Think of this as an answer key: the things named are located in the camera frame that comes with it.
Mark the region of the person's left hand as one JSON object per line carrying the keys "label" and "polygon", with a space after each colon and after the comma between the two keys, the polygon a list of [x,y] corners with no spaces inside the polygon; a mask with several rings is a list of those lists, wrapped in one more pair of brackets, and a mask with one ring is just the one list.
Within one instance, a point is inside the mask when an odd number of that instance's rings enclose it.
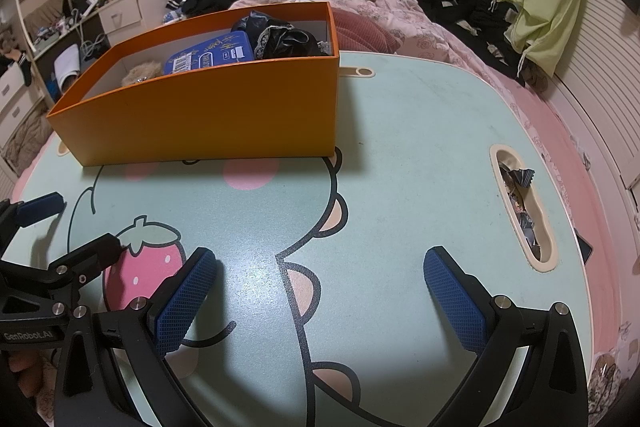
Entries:
{"label": "person's left hand", "polygon": [[43,357],[39,350],[11,351],[9,369],[26,398],[38,395],[43,386]]}

